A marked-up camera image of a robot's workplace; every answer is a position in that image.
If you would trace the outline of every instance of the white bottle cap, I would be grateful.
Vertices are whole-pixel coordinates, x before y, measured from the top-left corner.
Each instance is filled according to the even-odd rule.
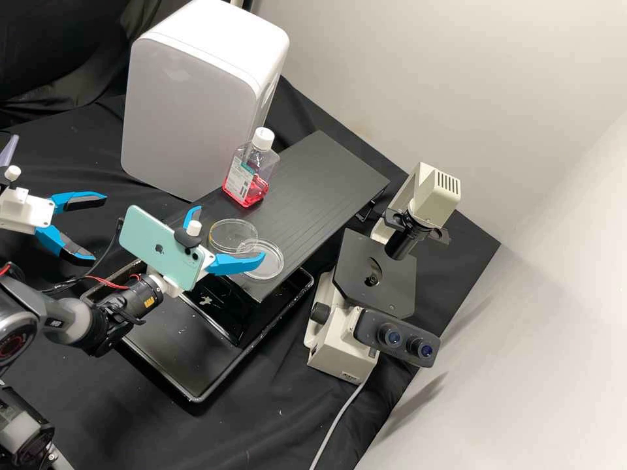
[[[5,170],[5,178],[9,181],[17,180],[22,174],[22,170],[20,170],[19,166],[11,165]]]
[[[274,142],[274,133],[267,127],[258,127],[253,135],[253,145],[259,150],[270,150]]]
[[[198,236],[201,233],[202,224],[198,221],[189,221],[187,224],[187,235]]]

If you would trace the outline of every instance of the white wall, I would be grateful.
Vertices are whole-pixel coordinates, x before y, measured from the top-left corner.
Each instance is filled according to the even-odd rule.
[[[627,114],[501,247],[357,470],[623,469]]]
[[[627,108],[619,0],[256,0],[284,75],[403,169],[462,180],[503,241]]]

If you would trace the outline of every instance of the flask label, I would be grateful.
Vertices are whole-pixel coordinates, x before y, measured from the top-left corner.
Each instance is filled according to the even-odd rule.
[[[225,187],[239,201],[243,201],[246,198],[253,177],[253,169],[235,157],[231,164]]]

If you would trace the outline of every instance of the white storage box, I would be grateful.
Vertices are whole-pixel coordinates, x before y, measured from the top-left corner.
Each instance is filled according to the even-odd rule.
[[[133,43],[122,167],[186,200],[218,188],[263,125],[285,32],[222,0],[194,0]]]

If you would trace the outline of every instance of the red wire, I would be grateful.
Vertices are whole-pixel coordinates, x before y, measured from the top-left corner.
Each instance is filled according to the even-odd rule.
[[[102,283],[102,284],[104,284],[106,286],[113,287],[114,289],[128,289],[129,288],[128,286],[122,286],[122,285],[119,285],[119,284],[113,284],[113,282],[107,281],[106,279],[103,279],[102,277],[98,277],[98,276],[85,276],[85,277],[88,278],[88,279],[94,279],[94,280],[96,280],[96,281],[98,281],[98,282],[100,282],[100,283]]]

